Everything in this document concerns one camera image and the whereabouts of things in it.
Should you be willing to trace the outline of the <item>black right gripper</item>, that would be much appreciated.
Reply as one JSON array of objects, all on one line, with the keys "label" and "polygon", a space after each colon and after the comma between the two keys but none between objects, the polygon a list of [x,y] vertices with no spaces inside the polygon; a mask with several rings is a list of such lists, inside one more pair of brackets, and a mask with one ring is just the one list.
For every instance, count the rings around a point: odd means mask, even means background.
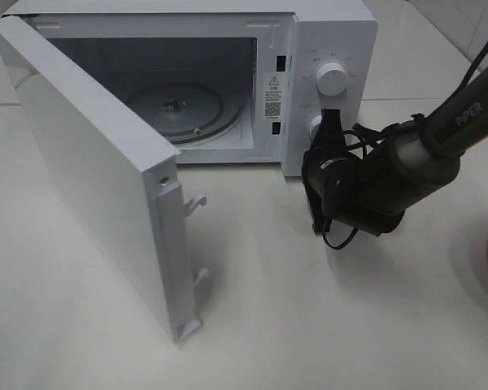
[{"label": "black right gripper", "polygon": [[360,159],[343,144],[341,111],[322,109],[321,121],[303,156],[302,178],[313,219],[314,233],[321,234],[338,221],[374,236],[392,232],[402,213],[382,214],[359,202]]}]

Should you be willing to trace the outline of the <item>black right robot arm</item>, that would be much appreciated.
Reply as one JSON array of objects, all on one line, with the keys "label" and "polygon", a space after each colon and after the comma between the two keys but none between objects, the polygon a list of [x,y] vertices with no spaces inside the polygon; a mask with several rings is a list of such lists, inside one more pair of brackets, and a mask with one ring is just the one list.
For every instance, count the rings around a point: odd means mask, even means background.
[{"label": "black right robot arm", "polygon": [[380,132],[355,125],[345,141],[339,110],[323,110],[302,178],[315,233],[333,221],[374,236],[392,232],[406,209],[452,182],[461,155],[488,137],[488,67],[428,116]]}]

